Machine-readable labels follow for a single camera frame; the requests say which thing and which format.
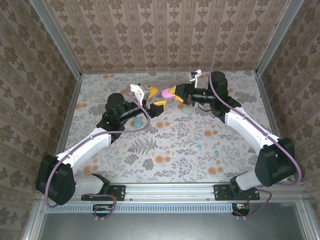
teal object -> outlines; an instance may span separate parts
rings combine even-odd
[[[135,117],[133,120],[134,126],[138,129],[142,126],[142,119],[140,117]]]
[[[194,111],[194,108],[191,106],[185,106],[184,108],[182,108],[182,112],[184,114],[192,114],[193,111]]]

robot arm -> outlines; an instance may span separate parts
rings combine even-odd
[[[197,73],[196,75],[199,77],[199,71],[192,72],[191,75],[195,76],[195,73]],[[212,72],[211,80],[215,91],[224,102],[256,123],[248,116],[241,107],[241,104],[229,96],[228,81],[223,72]],[[256,125],[259,126],[261,131],[253,127],[243,116],[223,105],[212,92],[210,84],[208,84],[207,89],[196,88],[194,82],[180,84],[172,87],[169,93],[173,94],[176,100],[187,105],[195,106],[195,103],[209,104],[212,114],[223,123],[235,129],[250,143],[258,154],[257,163],[253,171],[244,172],[230,180],[230,190],[234,197],[255,187],[270,187],[296,172],[297,169],[292,161],[266,136],[278,142],[294,157],[294,145],[292,141],[288,138],[280,139],[278,136],[265,130],[258,123]]]
[[[60,165],[49,184],[48,197],[51,200],[58,205],[63,205],[72,196],[106,193],[110,182],[104,177],[98,174],[85,177],[75,177],[74,175],[90,157],[120,137],[119,131],[125,130],[124,125],[129,119],[144,113],[137,103],[146,110],[151,118],[163,113],[167,103],[167,101],[160,101],[152,103],[149,108],[147,107],[146,101],[158,92],[154,87],[131,84],[130,91],[134,93],[136,102],[125,101],[120,93],[111,94],[105,105],[106,112],[88,136],[57,156],[48,154],[42,159],[35,184],[38,191],[45,193],[53,168],[63,160],[63,163],[59,163]]]

patterned wall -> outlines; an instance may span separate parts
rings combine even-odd
[[[320,220],[319,0],[303,2],[263,79],[280,132],[295,143],[296,159]]]
[[[0,239],[23,234],[75,79],[27,0],[0,1]]]
[[[254,69],[289,0],[44,0],[82,72]]]

floral tablecloth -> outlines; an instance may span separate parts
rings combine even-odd
[[[253,72],[224,73],[229,94],[270,131]],[[199,88],[208,86],[208,74],[199,80]],[[150,104],[162,99],[163,89],[187,83],[189,77],[187,72],[91,74],[83,75],[82,81],[66,148],[96,127],[110,94],[124,93],[129,84],[147,84],[160,90]],[[255,167],[257,155],[234,129],[198,107],[186,115],[182,112],[184,106],[170,99],[165,112],[151,120],[151,127],[139,133],[122,134],[89,159],[77,174],[99,173],[112,183],[225,182]],[[135,129],[133,119],[125,128]]]

black mounting bracket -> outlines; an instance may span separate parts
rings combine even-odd
[[[216,201],[252,201],[260,200],[259,190],[255,187],[242,191],[235,195],[230,184],[213,185],[214,198]]]
[[[110,181],[103,176],[93,173],[92,175],[96,176],[97,178],[103,181],[103,186],[97,195],[108,194],[115,197],[117,201],[124,201],[126,196],[126,186],[125,185],[110,185]],[[82,201],[92,201],[92,202],[99,202],[99,201],[112,201],[111,197],[100,197],[100,196],[89,196],[89,195],[82,195]]]

